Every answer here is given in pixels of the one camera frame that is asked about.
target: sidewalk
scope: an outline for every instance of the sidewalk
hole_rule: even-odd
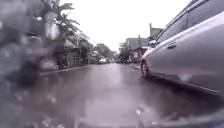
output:
[[[66,72],[66,71],[70,71],[70,70],[82,69],[82,68],[86,68],[89,66],[90,65],[85,65],[85,66],[79,66],[79,67],[74,67],[74,68],[59,69],[59,70],[55,70],[55,71],[45,71],[45,72],[41,72],[40,76],[46,76],[46,75],[51,75],[51,74],[60,73],[60,72]]]
[[[141,70],[141,65],[140,64],[131,64],[131,66],[135,69]]]

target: car wheel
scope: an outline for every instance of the car wheel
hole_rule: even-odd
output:
[[[143,78],[151,78],[149,68],[147,66],[147,63],[145,61],[141,64],[141,72]]]

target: side mirror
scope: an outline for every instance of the side mirror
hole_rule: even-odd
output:
[[[148,46],[151,47],[151,48],[155,48],[156,47],[156,40],[150,41]]]

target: asphalt road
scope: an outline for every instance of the asphalt road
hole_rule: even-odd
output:
[[[141,78],[130,65],[92,65],[42,74],[32,87],[2,86],[0,127],[134,127],[211,114],[220,98],[180,85]]]

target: white car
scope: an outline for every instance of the white car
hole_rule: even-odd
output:
[[[142,75],[224,95],[224,0],[198,0],[181,11],[142,58]]]
[[[99,60],[99,64],[106,64],[107,63],[107,59],[106,58],[101,58]]]

